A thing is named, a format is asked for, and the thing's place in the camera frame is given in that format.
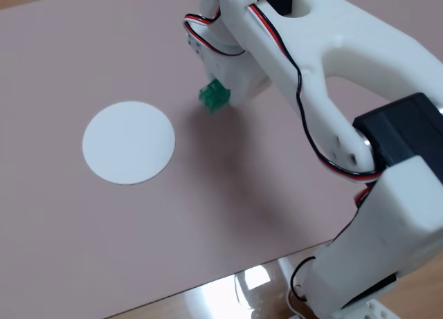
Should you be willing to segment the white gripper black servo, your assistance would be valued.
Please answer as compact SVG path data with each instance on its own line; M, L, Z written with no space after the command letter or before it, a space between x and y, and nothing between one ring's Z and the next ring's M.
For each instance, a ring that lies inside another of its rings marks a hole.
M230 102L245 102L271 85L249 52L233 37L220 16L185 16L188 45L204 63L209 82L217 80L230 91Z

